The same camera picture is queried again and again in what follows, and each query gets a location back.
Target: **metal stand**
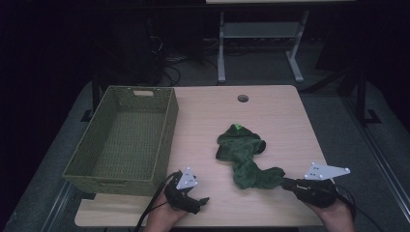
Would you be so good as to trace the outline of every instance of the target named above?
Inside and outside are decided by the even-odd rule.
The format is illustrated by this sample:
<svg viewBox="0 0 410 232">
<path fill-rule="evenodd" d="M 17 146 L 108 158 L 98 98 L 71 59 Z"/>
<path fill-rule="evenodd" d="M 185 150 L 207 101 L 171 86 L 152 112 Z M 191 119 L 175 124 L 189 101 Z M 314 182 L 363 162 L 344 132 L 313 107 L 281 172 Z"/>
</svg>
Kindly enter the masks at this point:
<svg viewBox="0 0 410 232">
<path fill-rule="evenodd" d="M 218 54 L 218 82 L 224 83 L 225 63 L 223 59 L 224 38 L 294 38 L 292 49 L 286 51 L 286 57 L 296 82 L 304 82 L 296 53 L 308 21 L 308 11 L 305 11 L 297 22 L 224 22 L 223 12 L 220 13 L 220 51 Z"/>
<path fill-rule="evenodd" d="M 80 122 L 90 122 L 94 113 L 97 110 L 97 107 L 100 104 L 100 86 L 98 82 L 97 71 L 94 72 L 93 78 L 91 79 L 91 87 L 93 90 L 93 109 L 85 110 Z"/>
<path fill-rule="evenodd" d="M 367 110 L 370 118 L 366 118 L 366 74 L 360 67 L 353 65 L 346 67 L 345 69 L 326 77 L 306 89 L 299 90 L 298 92 L 301 94 L 313 93 L 341 77 L 343 79 L 337 88 L 337 93 L 341 97 L 349 97 L 354 88 L 357 87 L 355 113 L 356 118 L 362 126 L 366 127 L 367 124 L 380 124 L 381 121 L 373 109 Z"/>
</svg>

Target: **basket handle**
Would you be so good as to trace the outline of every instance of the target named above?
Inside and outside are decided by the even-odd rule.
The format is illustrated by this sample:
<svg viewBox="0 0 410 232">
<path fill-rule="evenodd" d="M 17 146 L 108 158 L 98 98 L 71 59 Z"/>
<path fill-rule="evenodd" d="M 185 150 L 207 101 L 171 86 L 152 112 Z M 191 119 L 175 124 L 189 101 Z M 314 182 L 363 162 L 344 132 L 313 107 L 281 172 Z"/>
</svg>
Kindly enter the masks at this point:
<svg viewBox="0 0 410 232">
<path fill-rule="evenodd" d="M 150 90 L 132 90 L 133 94 L 138 97 L 153 97 L 154 92 Z"/>
</svg>

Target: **white metal frame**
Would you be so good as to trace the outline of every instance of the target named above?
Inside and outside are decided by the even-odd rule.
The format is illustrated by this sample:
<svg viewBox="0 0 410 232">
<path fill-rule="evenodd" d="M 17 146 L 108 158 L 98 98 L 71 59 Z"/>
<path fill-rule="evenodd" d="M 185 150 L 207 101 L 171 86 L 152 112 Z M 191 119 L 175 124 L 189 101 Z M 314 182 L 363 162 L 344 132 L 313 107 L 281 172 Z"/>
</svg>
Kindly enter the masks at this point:
<svg viewBox="0 0 410 232">
<path fill-rule="evenodd" d="M 225 63 L 223 58 L 224 38 L 294 38 L 295 42 L 286 57 L 296 82 L 304 82 L 304 78 L 296 62 L 296 53 L 301 43 L 305 26 L 308 21 L 308 11 L 303 12 L 297 22 L 224 22 L 223 12 L 220 13 L 220 51 L 218 54 L 218 82 L 224 83 Z"/>
</svg>

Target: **dark floor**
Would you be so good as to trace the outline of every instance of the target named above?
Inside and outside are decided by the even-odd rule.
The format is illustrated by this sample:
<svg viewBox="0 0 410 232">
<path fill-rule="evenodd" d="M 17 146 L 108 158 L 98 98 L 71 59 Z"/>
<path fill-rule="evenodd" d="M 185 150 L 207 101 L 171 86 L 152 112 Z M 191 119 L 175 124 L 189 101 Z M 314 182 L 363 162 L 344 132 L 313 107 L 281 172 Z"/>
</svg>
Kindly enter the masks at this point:
<svg viewBox="0 0 410 232">
<path fill-rule="evenodd" d="M 284 51 L 287 44 L 280 44 L 269 49 L 252 50 L 241 56 L 226 56 L 226 76 L 224 85 L 294 85 L 298 89 L 322 80 L 332 72 L 315 69 L 315 63 L 321 51 L 321 43 L 303 43 L 297 55 L 304 83 L 296 83 L 287 64 Z M 204 57 L 202 62 L 188 60 L 172 65 L 180 73 L 178 86 L 210 86 L 217 84 L 216 55 Z M 175 70 L 167 69 L 170 78 L 178 79 Z M 371 84 L 367 85 L 366 108 L 373 109 L 381 124 L 363 128 L 358 124 L 351 104 L 355 94 L 342 98 L 337 94 L 339 79 L 314 93 L 301 94 L 307 116 L 313 126 L 323 154 L 329 165 L 347 166 L 350 175 L 336 178 L 336 182 L 349 189 L 355 196 L 357 206 L 368 213 L 385 231 L 410 231 L 409 219 L 402 212 L 397 197 L 385 175 L 384 167 L 377 162 L 375 153 L 381 152 L 392 168 L 403 189 L 410 189 L 410 135 L 400 124 L 394 113 L 385 103 L 383 96 Z M 165 77 L 159 86 L 167 86 Z M 80 122 L 84 112 L 92 108 L 91 85 L 84 87 L 78 96 L 69 117 L 60 129 L 53 144 L 29 188 L 21 198 L 15 213 L 5 231 L 130 231 L 129 228 L 80 228 L 73 218 L 78 204 L 85 194 L 76 188 L 68 188 L 69 193 L 60 194 L 64 186 L 61 175 L 73 150 L 87 127 Z M 375 148 L 369 141 L 374 141 Z M 61 206 L 62 214 L 56 207 Z M 358 214 L 357 231 L 376 231 L 372 222 Z M 274 228 L 259 228 L 263 231 L 275 231 Z M 259 231 L 254 228 L 232 229 L 229 231 Z M 299 228 L 301 232 L 324 231 L 322 227 Z"/>
</svg>

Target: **cable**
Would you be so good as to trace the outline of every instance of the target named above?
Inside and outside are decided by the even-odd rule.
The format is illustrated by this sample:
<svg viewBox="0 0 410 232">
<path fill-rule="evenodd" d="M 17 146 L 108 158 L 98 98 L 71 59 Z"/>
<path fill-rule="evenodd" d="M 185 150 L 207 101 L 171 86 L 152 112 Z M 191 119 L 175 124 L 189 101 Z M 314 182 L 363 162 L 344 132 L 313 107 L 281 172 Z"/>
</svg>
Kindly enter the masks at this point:
<svg viewBox="0 0 410 232">
<path fill-rule="evenodd" d="M 188 59 L 189 59 L 188 56 L 179 56 L 179 57 L 165 58 L 165 61 L 173 63 L 172 65 L 174 65 L 174 64 L 178 64 L 182 61 L 186 61 Z"/>
<path fill-rule="evenodd" d="M 228 51 L 226 50 L 226 51 L 224 52 L 224 54 L 225 54 L 226 56 L 244 56 L 244 55 L 248 55 L 248 54 L 251 53 L 250 47 L 249 47 L 248 45 L 246 45 L 246 44 L 243 44 L 243 43 L 238 43 L 238 45 L 236 45 L 236 46 L 227 45 L 227 46 L 226 46 L 226 49 L 227 49 L 227 48 L 230 48 L 230 47 L 234 48 L 234 50 L 231 51 L 231 52 L 228 52 Z M 244 47 L 246 51 L 240 52 L 241 47 Z"/>
<path fill-rule="evenodd" d="M 155 192 L 153 198 L 151 199 L 150 203 L 148 204 L 147 208 L 145 209 L 144 213 L 142 213 L 141 217 L 139 218 L 138 224 L 136 225 L 134 232 L 138 232 L 139 228 L 141 228 L 142 221 L 144 221 L 145 217 L 153 210 L 153 205 L 160 196 L 162 189 L 165 187 L 166 183 L 169 181 L 169 179 L 173 178 L 178 172 L 174 172 L 167 176 L 165 180 L 160 184 L 158 187 L 157 191 Z"/>
<path fill-rule="evenodd" d="M 162 49 L 162 47 L 163 47 L 163 42 L 162 42 L 161 38 L 158 37 L 158 36 L 151 36 L 150 38 L 151 38 L 151 39 L 156 39 L 156 40 L 158 40 L 158 41 L 160 42 L 160 47 L 157 49 L 157 51 L 161 51 L 161 49 Z"/>
<path fill-rule="evenodd" d="M 346 204 L 346 205 L 349 207 L 350 212 L 352 213 L 353 219 L 355 219 L 355 217 L 356 217 L 356 211 L 358 211 L 358 212 L 360 212 L 363 216 L 365 216 L 365 218 L 367 218 L 371 223 L 373 223 L 373 225 L 374 225 L 380 232 L 385 232 L 385 230 L 384 230 L 370 215 L 368 215 L 364 210 L 362 210 L 361 208 L 359 208 L 359 207 L 356 205 L 356 201 L 355 201 L 353 195 L 352 195 L 346 188 L 344 188 L 344 187 L 342 187 L 342 186 L 337 186 L 337 185 L 335 185 L 335 187 L 340 188 L 340 189 L 343 189 L 344 191 L 346 191 L 348 197 L 351 198 L 351 201 L 349 201 L 348 199 L 346 199 L 344 196 L 342 196 L 342 195 L 339 194 L 339 193 L 334 194 L 334 193 L 332 193 L 332 192 L 330 192 L 330 191 L 328 191 L 328 190 L 326 190 L 326 189 L 323 189 L 323 188 L 316 188 L 316 189 L 317 189 L 317 190 L 324 191 L 324 192 L 327 192 L 327 193 L 333 195 L 334 197 L 336 197 L 337 199 L 341 200 L 344 204 Z"/>
<path fill-rule="evenodd" d="M 101 48 L 103 51 L 105 51 L 106 54 L 108 54 L 109 56 L 111 56 L 112 58 L 114 58 L 115 60 L 117 60 L 120 64 L 122 64 L 125 68 L 127 68 L 128 70 L 130 70 L 132 72 L 132 74 L 137 75 L 137 71 L 135 71 L 131 66 L 129 66 L 127 63 L 125 63 L 124 61 L 122 61 L 120 58 L 118 58 L 117 56 L 115 56 L 113 53 L 111 53 L 109 50 L 107 50 L 101 43 L 99 43 L 96 39 L 94 39 L 94 37 L 90 36 L 91 40 L 94 42 L 94 44 L 96 44 L 99 48 Z"/>
<path fill-rule="evenodd" d="M 212 67 L 214 67 L 216 70 L 218 70 L 217 65 L 214 64 L 214 63 L 212 63 L 212 61 L 210 61 L 210 60 L 208 60 L 208 59 L 205 59 L 205 58 L 202 58 L 202 60 L 203 60 L 203 61 L 206 61 L 207 63 L 209 63 L 210 65 L 212 65 Z"/>
<path fill-rule="evenodd" d="M 165 77 L 167 77 L 170 81 L 169 87 L 173 87 L 173 86 L 177 85 L 179 83 L 179 81 L 181 80 L 181 73 L 179 72 L 179 70 L 177 70 L 174 67 L 170 67 L 170 66 L 164 66 L 164 68 L 169 68 L 169 69 L 175 71 L 178 74 L 177 80 L 174 81 L 167 72 L 163 72 Z"/>
<path fill-rule="evenodd" d="M 156 207 L 154 207 L 154 208 L 151 208 L 150 212 L 153 211 L 153 210 L 155 210 L 155 209 L 157 209 L 157 208 L 159 208 L 159 207 L 161 207 L 161 206 L 163 206 L 163 205 L 166 204 L 166 203 L 168 203 L 168 202 L 165 201 L 165 202 L 163 202 L 162 204 L 160 204 L 160 205 L 158 205 L 158 206 L 156 206 Z"/>
</svg>

